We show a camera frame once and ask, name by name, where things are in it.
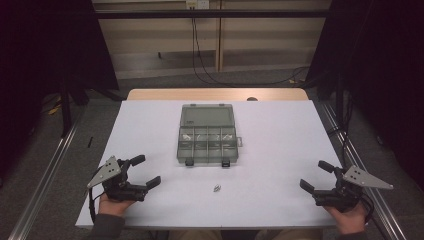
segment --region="black curtain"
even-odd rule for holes
[[[74,89],[118,89],[98,20],[72,12],[94,9],[90,0],[0,1],[0,177],[35,126],[43,97],[59,92],[65,76]]]
[[[424,5],[334,0],[331,9],[351,14],[325,22],[307,81],[328,98],[342,76],[354,104],[424,189]]]

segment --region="metal bracket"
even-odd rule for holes
[[[87,188],[92,188],[108,179],[113,178],[121,172],[121,168],[116,161],[115,156],[110,157],[106,163],[99,169],[96,175],[88,183]]]
[[[361,187],[393,189],[393,185],[374,177],[357,166],[350,167],[343,175],[343,179]]]

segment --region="wall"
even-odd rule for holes
[[[330,0],[241,1],[211,0],[210,9],[328,9]],[[185,1],[93,0],[97,10],[182,10]],[[137,77],[140,71],[190,68],[193,50],[191,19],[99,20],[118,78]],[[205,62],[216,71],[234,66],[263,65],[291,68],[310,64],[324,19],[196,19]],[[174,55],[159,60],[157,53]],[[158,64],[146,64],[148,59]]]

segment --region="power outlet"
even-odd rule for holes
[[[209,9],[209,0],[197,0],[197,9]]]
[[[186,0],[186,9],[197,9],[197,0]]]

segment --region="white table surface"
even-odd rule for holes
[[[181,108],[190,103],[233,105],[237,135],[243,139],[236,165],[188,168],[178,163]],[[129,169],[129,182],[144,185],[159,175],[162,183],[149,191],[144,202],[127,210],[129,227],[334,225],[328,213],[299,187],[303,178],[316,189],[333,188],[334,175],[318,168],[318,161],[340,166],[312,101],[125,101],[99,166],[112,155],[126,160],[140,154],[145,154],[146,161]],[[221,190],[214,192],[217,184]],[[102,191],[99,185],[93,195]],[[92,225],[87,199],[76,226]]]

